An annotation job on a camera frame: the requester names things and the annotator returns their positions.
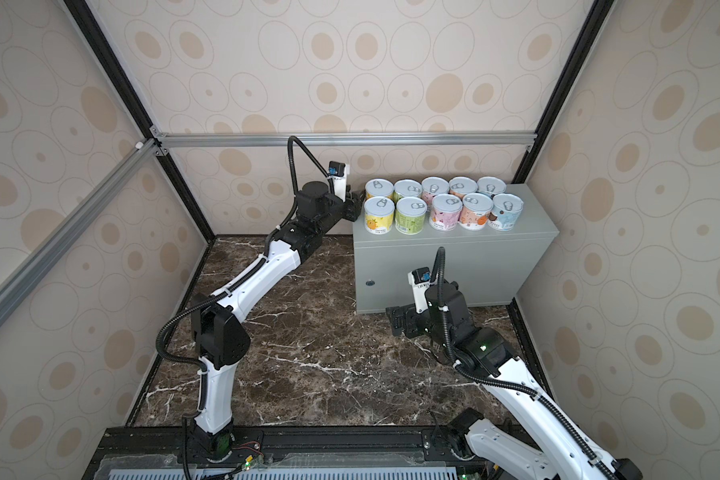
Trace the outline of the yellow green label can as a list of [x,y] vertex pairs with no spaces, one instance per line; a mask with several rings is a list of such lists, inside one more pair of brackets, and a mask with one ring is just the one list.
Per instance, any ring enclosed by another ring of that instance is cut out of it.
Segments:
[[365,228],[374,235],[384,235],[391,231],[396,211],[392,199],[376,196],[364,203]]

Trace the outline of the light green label can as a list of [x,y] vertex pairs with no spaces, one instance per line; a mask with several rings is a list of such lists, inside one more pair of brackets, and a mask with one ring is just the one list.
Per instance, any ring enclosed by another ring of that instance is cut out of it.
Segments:
[[403,198],[420,198],[422,195],[422,185],[412,179],[402,179],[397,181],[394,185],[393,190],[393,201],[397,203]]

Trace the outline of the red label can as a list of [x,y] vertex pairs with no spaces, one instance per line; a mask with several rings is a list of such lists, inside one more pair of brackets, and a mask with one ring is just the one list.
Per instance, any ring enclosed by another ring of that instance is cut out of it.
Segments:
[[436,196],[448,194],[450,190],[449,182],[440,177],[427,177],[421,181],[421,186],[421,199],[427,205],[431,205]]

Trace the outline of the orange label can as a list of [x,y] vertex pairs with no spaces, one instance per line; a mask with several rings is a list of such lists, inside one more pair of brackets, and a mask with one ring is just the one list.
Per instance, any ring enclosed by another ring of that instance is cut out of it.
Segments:
[[475,180],[457,176],[449,181],[449,193],[462,199],[464,196],[478,191],[478,184]]

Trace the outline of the white pink label can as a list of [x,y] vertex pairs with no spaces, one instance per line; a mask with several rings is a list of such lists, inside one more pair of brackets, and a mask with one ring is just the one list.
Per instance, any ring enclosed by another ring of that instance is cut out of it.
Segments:
[[462,210],[459,225],[471,231],[482,230],[488,223],[488,214],[493,208],[493,200],[482,193],[466,194],[462,198]]

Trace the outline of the teal label can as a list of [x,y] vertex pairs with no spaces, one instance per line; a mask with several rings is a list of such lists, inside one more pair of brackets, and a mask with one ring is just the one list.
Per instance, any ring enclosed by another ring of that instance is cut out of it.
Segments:
[[477,192],[491,199],[506,192],[506,183],[493,176],[483,176],[477,180]]

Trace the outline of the blue label can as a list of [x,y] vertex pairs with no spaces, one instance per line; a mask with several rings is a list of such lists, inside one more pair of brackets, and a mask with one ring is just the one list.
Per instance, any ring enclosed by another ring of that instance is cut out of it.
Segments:
[[513,194],[496,194],[493,199],[493,206],[488,214],[488,224],[497,231],[510,231],[514,228],[520,217],[524,202]]

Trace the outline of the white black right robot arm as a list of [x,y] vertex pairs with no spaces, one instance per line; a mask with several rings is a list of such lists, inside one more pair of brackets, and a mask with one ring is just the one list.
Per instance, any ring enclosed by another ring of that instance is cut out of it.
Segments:
[[517,479],[642,478],[632,460],[613,457],[559,408],[501,334],[475,326],[457,288],[419,290],[413,303],[389,307],[386,315],[394,335],[428,336],[442,346],[449,365],[498,399],[532,440],[525,443],[467,409],[446,429],[456,457],[485,459]]

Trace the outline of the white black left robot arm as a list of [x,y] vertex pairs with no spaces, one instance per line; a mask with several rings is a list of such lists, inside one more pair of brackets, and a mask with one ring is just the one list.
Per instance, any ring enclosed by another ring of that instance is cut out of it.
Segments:
[[[348,187],[320,181],[306,183],[294,196],[291,211],[266,237],[264,252],[243,272],[206,299],[178,313],[159,331],[155,348],[165,361],[197,368],[200,390],[197,412],[183,421],[212,457],[232,449],[231,397],[237,364],[250,348],[242,323],[253,307],[285,276],[304,263],[341,220],[356,221],[365,195]],[[194,357],[168,351],[169,330],[182,318],[191,318],[196,347]]]

